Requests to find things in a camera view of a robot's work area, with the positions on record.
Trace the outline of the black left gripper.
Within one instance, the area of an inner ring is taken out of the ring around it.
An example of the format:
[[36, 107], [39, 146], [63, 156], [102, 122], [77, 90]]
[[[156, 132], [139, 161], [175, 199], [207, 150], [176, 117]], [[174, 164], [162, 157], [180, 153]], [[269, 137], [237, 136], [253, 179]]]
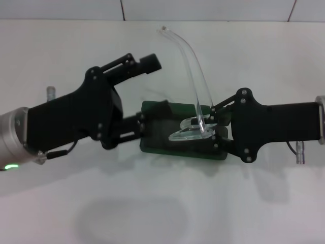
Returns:
[[27, 146], [50, 151], [77, 140], [100, 140], [106, 150], [150, 135], [150, 126], [170, 115], [169, 102], [123, 118], [121, 98], [100, 67], [90, 68], [74, 92], [27, 113]]

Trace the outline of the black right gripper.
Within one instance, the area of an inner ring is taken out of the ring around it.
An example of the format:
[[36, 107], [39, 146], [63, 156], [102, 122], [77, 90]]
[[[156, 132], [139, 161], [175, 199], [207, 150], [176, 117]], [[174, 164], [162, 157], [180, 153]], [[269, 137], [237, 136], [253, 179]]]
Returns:
[[192, 125], [229, 125], [232, 137], [224, 126], [214, 126], [208, 139], [217, 155], [238, 156], [245, 163], [254, 162], [259, 149], [268, 143], [316, 141], [320, 139], [320, 112], [315, 102], [262, 105], [248, 88], [207, 106], [203, 113], [199, 102], [194, 105], [196, 117]]

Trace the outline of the clear plastic glasses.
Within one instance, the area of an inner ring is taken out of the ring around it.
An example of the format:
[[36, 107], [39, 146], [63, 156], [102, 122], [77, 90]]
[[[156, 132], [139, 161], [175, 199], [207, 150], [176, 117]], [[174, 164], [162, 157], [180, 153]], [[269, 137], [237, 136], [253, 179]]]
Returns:
[[169, 136], [170, 141], [193, 141], [207, 139], [215, 135], [216, 122], [208, 124], [213, 101], [209, 88], [199, 63], [191, 45], [180, 35], [162, 26], [158, 32], [165, 38], [172, 41], [181, 53], [186, 70], [185, 93], [193, 101], [195, 115], [183, 119], [180, 123], [180, 130]]

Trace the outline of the green glasses case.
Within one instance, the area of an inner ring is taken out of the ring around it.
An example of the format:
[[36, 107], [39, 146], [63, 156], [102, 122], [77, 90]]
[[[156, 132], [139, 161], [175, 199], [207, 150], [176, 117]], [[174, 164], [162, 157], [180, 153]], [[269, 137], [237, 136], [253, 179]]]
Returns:
[[145, 125], [145, 135], [141, 138], [140, 149], [145, 153], [172, 155], [180, 157], [225, 160], [227, 153], [214, 146], [214, 142], [203, 140], [171, 141], [169, 136], [179, 131], [180, 123], [196, 116], [193, 104], [169, 103], [170, 114], [164, 114], [157, 101], [142, 102], [141, 112], [145, 114], [152, 108], [158, 109], [159, 118]]

